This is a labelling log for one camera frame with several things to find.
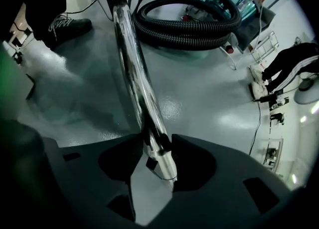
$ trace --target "black corrugated hose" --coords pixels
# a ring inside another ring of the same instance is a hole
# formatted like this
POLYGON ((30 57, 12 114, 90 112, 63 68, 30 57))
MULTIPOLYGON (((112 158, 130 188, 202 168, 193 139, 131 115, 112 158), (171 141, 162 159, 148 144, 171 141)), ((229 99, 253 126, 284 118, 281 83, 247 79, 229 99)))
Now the black corrugated hose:
POLYGON ((133 21, 141 41, 152 46, 163 46, 181 50, 209 50, 224 45, 230 35, 241 24, 241 16, 231 0, 219 0, 229 10, 226 19, 217 6, 200 0, 155 0, 133 13, 133 21), (148 12, 165 4, 189 4, 212 14, 218 21, 192 21, 153 19, 148 12))

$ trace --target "black sneaker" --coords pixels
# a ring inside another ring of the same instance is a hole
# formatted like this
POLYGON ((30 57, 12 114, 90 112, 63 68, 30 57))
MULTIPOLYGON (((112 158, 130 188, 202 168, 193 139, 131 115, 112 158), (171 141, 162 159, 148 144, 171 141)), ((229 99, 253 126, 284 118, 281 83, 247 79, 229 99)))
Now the black sneaker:
POLYGON ((87 33, 92 28, 89 19, 71 19, 65 15, 59 15, 51 23, 47 35, 42 39, 51 50, 67 40, 87 33))

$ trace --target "metal pole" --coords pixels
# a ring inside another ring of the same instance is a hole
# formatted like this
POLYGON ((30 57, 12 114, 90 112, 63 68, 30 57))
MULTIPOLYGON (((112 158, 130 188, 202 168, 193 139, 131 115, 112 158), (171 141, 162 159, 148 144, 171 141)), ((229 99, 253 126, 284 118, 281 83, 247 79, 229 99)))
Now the metal pole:
POLYGON ((162 175, 173 186, 177 170, 171 157, 163 119, 148 76, 147 67, 126 0, 113 0, 113 19, 125 82, 144 134, 148 156, 158 161, 162 175))

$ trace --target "shoe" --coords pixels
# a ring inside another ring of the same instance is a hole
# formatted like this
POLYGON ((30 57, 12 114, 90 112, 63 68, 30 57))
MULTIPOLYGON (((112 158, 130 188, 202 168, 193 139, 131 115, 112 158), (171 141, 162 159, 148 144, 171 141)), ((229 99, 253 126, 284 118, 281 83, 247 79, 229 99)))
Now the shoe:
POLYGON ((251 86, 253 89, 255 100, 259 100, 262 97, 268 96, 268 91, 264 84, 258 84, 256 82, 252 82, 251 86))
POLYGON ((255 67, 253 67, 253 66, 250 66, 249 69, 250 69, 250 72, 253 75, 253 78, 255 79, 256 83, 263 83, 264 82, 263 73, 260 70, 255 69, 255 67))
POLYGON ((61 14, 51 23, 42 41, 53 50, 65 41, 87 33, 91 28, 89 19, 71 19, 61 14))

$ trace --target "white stripe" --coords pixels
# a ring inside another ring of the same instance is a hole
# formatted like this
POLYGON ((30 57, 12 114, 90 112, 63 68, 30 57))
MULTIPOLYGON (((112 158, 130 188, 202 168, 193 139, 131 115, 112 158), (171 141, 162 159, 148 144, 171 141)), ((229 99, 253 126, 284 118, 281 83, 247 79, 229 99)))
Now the white stripe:
POLYGON ((301 62, 299 62, 294 68, 293 70, 290 72, 290 74, 287 76, 287 78, 277 87, 273 90, 274 91, 278 91, 281 90, 283 88, 285 88, 293 79, 294 77, 297 75, 297 73, 300 71, 300 69, 302 69, 303 67, 311 64, 312 62, 314 62, 315 60, 318 59, 318 55, 309 57, 307 59, 302 60, 301 62))

